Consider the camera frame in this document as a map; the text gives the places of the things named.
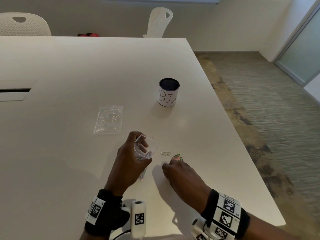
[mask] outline left hand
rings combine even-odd
[[[140,135],[142,135],[141,132],[130,132],[126,142],[118,149],[117,157],[104,187],[114,196],[122,196],[152,162],[152,158],[138,161],[134,156],[134,143]],[[148,147],[143,138],[140,143],[145,148]]]

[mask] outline person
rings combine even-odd
[[[134,155],[134,143],[141,134],[141,132],[130,132],[126,142],[118,149],[117,157],[104,187],[104,190],[110,192],[114,197],[121,199],[124,192],[138,180],[140,174],[152,162],[152,159],[139,161]],[[148,146],[144,140],[141,143],[145,147]],[[163,164],[162,169],[177,195],[187,205],[202,214],[214,190],[206,185],[195,170],[183,161],[172,159],[169,164]],[[243,240],[298,239],[252,214],[248,213],[248,216],[250,221],[241,237]],[[93,236],[85,230],[80,240],[109,240],[109,236]]]

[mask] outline right hand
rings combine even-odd
[[[170,164],[163,164],[164,176],[177,195],[189,206],[202,214],[206,208],[211,188],[187,163],[172,159]]]

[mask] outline chair backrest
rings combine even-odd
[[[162,38],[174,14],[165,7],[156,7],[149,18],[148,32],[143,37]]]
[[[35,14],[0,13],[0,36],[51,36],[47,22]]]

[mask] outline white cylinder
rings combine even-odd
[[[159,82],[159,104],[165,107],[171,107],[177,102],[177,95],[180,84],[173,78],[165,78]]]

